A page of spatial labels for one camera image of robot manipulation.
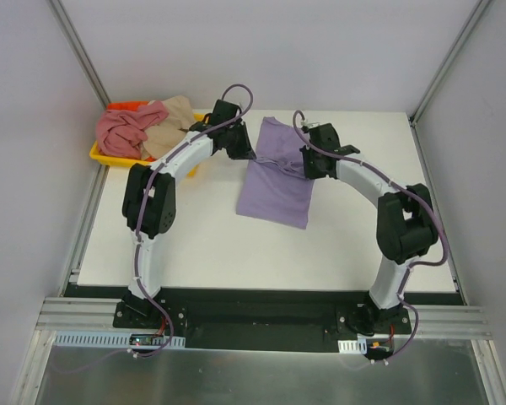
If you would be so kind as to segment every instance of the yellow plastic bin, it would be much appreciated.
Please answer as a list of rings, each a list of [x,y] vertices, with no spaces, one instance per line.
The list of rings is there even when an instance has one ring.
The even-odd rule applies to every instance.
[[[203,118],[204,118],[203,114],[195,114],[195,119],[197,121],[202,121]],[[116,158],[114,156],[105,156],[104,154],[100,154],[100,150],[98,149],[98,141],[95,141],[94,145],[92,145],[92,149],[90,149],[89,156],[93,160],[97,160],[98,162],[100,162],[102,165],[108,166],[132,167],[136,163],[139,163],[141,165],[149,165],[150,163],[152,163],[147,160]],[[194,176],[197,168],[198,166],[195,166],[193,170],[190,171],[187,175],[189,177]]]

